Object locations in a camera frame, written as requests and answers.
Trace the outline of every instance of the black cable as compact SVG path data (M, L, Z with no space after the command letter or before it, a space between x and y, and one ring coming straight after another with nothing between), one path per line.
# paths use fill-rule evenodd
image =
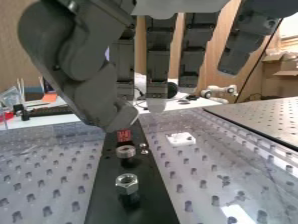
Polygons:
M269 44L272 43L273 37L276 36L277 30L278 30L278 28L280 28L280 26L281 26L281 24L282 24L282 21L283 21L283 19L281 19L280 22L278 22L277 28L276 28L274 33L273 33L273 35L272 35L272 37L270 37L270 39L269 39L269 41L268 41L268 44L266 44L266 46L265 46L265 48L264 48L262 54L261 54L261 56L260 56L260 58L258 58L258 61L257 61L256 65L254 65L254 67L253 67L253 69L252 69L252 71L250 71L250 73L249 73L249 75L248 75L248 78L246 78L245 83L244 83L244 85L242 85L240 94L238 94L238 96L237 96L237 98L236 98L236 103L238 103L238 100L240 100L241 94L242 94L242 92L244 92L245 86L246 86L246 84L248 84L248 82L249 82L249 79L250 79L253 73L254 73L254 70L256 70L256 68L257 68L257 66L258 66L258 63L260 63L261 60L262 60L262 57L264 57L264 55L265 55L265 53L266 53Z

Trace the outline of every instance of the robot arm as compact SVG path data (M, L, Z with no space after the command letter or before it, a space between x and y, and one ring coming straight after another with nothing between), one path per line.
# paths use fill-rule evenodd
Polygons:
M148 21L146 100L161 112L168 98L168 67L176 13L185 12L178 85L193 92L208 41L229 0L40 0L25 10L19 39L45 79L80 119L107 132L137 119L133 99L133 18ZM297 0L242 0L218 70L237 75ZM111 47L111 62L105 59Z
M117 98L117 73L105 51L133 22L133 1L65 4L41 0L29 6L19 24L21 45L80 119L107 132L125 129L138 112Z

